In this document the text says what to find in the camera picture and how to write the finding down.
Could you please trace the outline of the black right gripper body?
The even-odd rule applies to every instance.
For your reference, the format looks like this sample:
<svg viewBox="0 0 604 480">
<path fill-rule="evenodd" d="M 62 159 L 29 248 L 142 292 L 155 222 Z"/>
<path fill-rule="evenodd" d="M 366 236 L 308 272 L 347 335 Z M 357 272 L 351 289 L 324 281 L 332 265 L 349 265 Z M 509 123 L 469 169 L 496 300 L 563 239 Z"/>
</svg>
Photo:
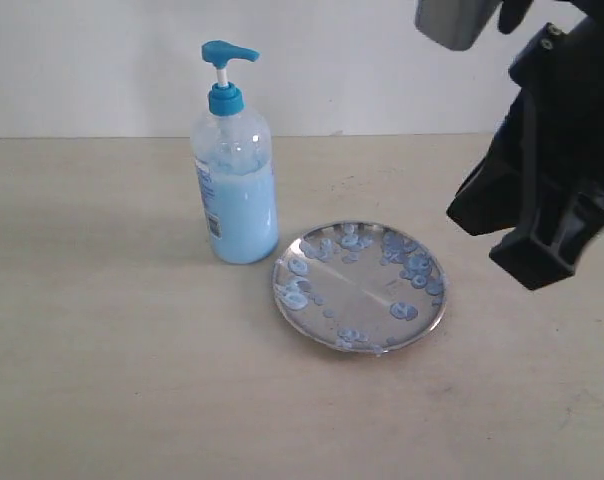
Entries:
<svg viewBox="0 0 604 480">
<path fill-rule="evenodd" d="M 577 1 L 569 32 L 551 23 L 516 57 L 520 90 L 496 133 L 496 197 L 604 196 L 604 1 Z"/>
</svg>

